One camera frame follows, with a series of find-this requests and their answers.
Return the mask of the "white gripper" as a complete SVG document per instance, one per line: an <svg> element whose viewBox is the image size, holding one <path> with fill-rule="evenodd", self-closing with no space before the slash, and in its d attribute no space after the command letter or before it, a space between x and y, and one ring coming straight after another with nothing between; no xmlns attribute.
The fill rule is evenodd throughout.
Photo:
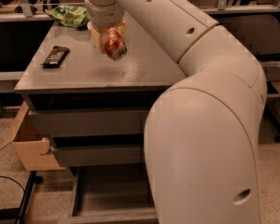
<svg viewBox="0 0 280 224"><path fill-rule="evenodd" d="M95 5L90 0L84 0L87 9L88 17L92 24L99 28L110 28L117 26L117 32L121 38L126 36L126 24L123 22L123 16L125 14L124 8L118 3L113 3L111 5ZM103 35L104 31L102 29L92 26L90 31L91 40L94 46L105 53Z"/></svg>

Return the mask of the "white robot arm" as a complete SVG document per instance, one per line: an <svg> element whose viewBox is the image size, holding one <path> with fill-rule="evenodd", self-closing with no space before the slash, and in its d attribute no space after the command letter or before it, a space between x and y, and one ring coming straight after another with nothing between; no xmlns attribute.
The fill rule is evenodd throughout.
<svg viewBox="0 0 280 224"><path fill-rule="evenodd" d="M147 175L160 224L261 224L259 125L267 98L258 60L187 0L85 0L96 29L127 11L185 79L151 107Z"/></svg>

